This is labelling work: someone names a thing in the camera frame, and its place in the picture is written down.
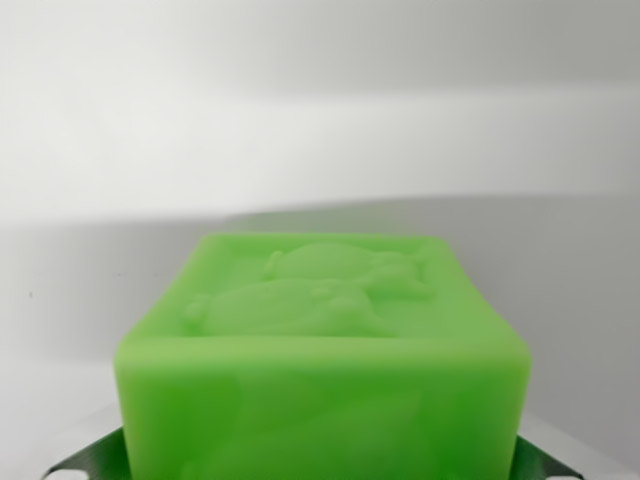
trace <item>white surface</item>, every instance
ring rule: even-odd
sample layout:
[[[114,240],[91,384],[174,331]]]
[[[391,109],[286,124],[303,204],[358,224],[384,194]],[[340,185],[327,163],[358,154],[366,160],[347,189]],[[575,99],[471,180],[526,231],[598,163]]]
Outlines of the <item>white surface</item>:
[[[206,232],[363,231],[451,242],[531,346],[528,408],[640,470],[638,211],[640,197],[427,198],[224,225],[215,218],[7,230],[0,236],[0,341],[9,360],[0,381],[8,394],[0,423],[10,428],[0,431],[7,447],[0,455],[13,461],[32,441],[113,401],[106,362],[117,341]],[[23,358],[37,360],[25,367]]]
[[[633,191],[640,4],[0,4],[0,219]]]
[[[0,235],[0,476],[114,400],[106,362],[198,215],[396,196],[431,200],[246,225],[447,237],[533,346],[532,409],[640,469],[637,200],[514,197],[638,191],[638,24],[632,1],[1,2],[0,221],[58,227]]]

